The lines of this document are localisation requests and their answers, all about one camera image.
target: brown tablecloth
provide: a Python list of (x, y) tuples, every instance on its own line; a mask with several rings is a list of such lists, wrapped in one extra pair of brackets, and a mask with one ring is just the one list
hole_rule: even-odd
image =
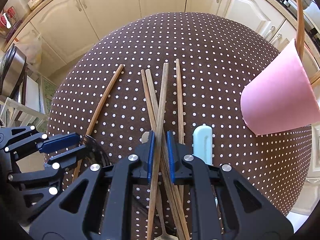
[[(164, 129), (178, 133), (174, 61), (179, 58), (186, 145), (191, 147), (197, 126), (210, 125), (214, 133), (213, 164), (230, 163), (286, 215), (307, 175), (311, 126), (255, 136), (244, 124), (240, 111), (244, 86), (278, 53), (251, 29), (215, 15), (159, 13), (143, 18), (103, 38), (72, 69), (52, 101), (48, 133), (85, 134), (113, 72), (119, 64), (125, 64), (93, 137), (108, 153), (111, 163), (132, 154), (142, 134), (150, 130), (140, 71), (151, 69), (159, 97), (164, 62), (169, 63)], [(82, 170), (87, 166), (83, 162)], [(71, 176), (71, 172), (66, 174), (65, 187), (71, 183)], [(132, 209), (131, 239), (146, 237), (149, 191), (149, 187), (134, 187), (137, 201)], [(165, 223), (174, 230), (164, 191), (162, 195)], [(188, 190), (184, 200), (191, 231)], [(161, 234), (157, 219), (153, 232), (154, 236)]]

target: plastic bag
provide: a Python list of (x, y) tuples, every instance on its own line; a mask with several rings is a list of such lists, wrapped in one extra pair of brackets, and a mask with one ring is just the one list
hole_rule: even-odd
[(41, 35), (33, 38), (27, 43), (18, 41), (15, 44), (27, 57), (27, 63), (33, 66), (33, 69), (39, 70), (41, 64)]

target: spoon handle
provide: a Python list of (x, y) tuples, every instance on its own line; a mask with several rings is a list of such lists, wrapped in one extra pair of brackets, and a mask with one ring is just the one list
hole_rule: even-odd
[(161, 199), (161, 192), (159, 185), (157, 187), (157, 196), (156, 196), (156, 208), (158, 210), (158, 215), (161, 223), (161, 229), (162, 229), (162, 234), (166, 234), (167, 232), (165, 231), (165, 226), (164, 226), (164, 219), (163, 219), (163, 213), (162, 213), (162, 199)]

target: pink cup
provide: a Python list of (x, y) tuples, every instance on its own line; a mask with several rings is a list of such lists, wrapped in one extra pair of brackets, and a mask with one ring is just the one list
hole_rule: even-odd
[(256, 135), (320, 121), (320, 110), (294, 39), (255, 79), (240, 99), (244, 122)]

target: black and silver pot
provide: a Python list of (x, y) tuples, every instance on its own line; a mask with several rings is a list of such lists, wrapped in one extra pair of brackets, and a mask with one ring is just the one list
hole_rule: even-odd
[(0, 95), (13, 98), (19, 89), (27, 65), (27, 57), (14, 44), (0, 64)]

